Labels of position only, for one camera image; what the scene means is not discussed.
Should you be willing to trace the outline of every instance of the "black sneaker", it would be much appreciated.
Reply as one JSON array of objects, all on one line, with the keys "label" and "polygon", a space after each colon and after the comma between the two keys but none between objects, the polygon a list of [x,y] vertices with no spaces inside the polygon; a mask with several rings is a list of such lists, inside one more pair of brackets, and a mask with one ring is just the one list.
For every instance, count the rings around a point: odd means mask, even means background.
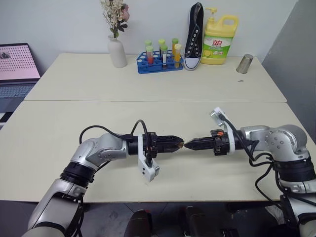
[{"label": "black sneaker", "polygon": [[194,70],[202,57],[204,10],[200,2],[191,7],[189,12],[189,32],[184,51],[184,67]]}]

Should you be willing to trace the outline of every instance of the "laptop screen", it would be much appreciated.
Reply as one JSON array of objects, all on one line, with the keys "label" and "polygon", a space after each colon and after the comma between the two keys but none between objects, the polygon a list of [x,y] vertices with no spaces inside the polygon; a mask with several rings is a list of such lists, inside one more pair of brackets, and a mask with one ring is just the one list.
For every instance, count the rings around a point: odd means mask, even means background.
[{"label": "laptop screen", "polygon": [[0,44],[0,83],[40,79],[27,43]]}]

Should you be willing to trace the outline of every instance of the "white vase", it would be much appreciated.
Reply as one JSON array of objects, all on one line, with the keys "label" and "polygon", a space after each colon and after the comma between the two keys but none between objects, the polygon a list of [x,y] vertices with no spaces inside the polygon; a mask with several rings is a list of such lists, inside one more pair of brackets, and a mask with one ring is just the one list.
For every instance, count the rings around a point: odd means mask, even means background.
[{"label": "white vase", "polygon": [[112,63],[116,68],[123,68],[127,65],[126,55],[123,44],[118,38],[109,36],[110,41],[108,42],[108,50],[112,59]]}]

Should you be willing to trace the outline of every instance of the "test tube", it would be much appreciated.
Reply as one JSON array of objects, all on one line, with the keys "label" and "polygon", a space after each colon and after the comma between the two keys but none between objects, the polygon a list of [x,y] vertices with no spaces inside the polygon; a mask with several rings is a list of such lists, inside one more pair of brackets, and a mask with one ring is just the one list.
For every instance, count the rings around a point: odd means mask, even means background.
[{"label": "test tube", "polygon": [[147,46],[151,46],[152,45],[152,41],[151,40],[145,40],[145,51],[147,51],[146,47]]},{"label": "test tube", "polygon": [[161,47],[162,69],[167,69],[167,51],[168,46],[163,44]]},{"label": "test tube", "polygon": [[146,54],[147,54],[147,61],[148,61],[148,64],[153,64],[154,63],[154,48],[149,45],[146,47]]},{"label": "test tube", "polygon": [[174,46],[174,67],[178,68],[180,66],[180,55],[181,55],[181,44],[177,43]]},{"label": "test tube", "polygon": [[161,46],[164,45],[166,43],[166,41],[164,39],[159,39],[158,40],[159,43],[159,58],[161,58]]},{"label": "test tube", "polygon": [[174,46],[179,42],[179,40],[177,38],[173,38],[171,41],[172,41],[172,56],[174,56],[175,55]]}]

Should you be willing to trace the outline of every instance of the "laptop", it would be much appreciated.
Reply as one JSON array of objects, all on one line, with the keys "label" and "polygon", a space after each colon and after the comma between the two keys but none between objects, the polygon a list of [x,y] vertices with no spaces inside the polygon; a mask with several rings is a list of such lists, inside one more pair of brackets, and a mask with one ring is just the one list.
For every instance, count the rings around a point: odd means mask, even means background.
[{"label": "laptop", "polygon": [[27,43],[0,44],[0,113],[14,112],[39,79]]}]

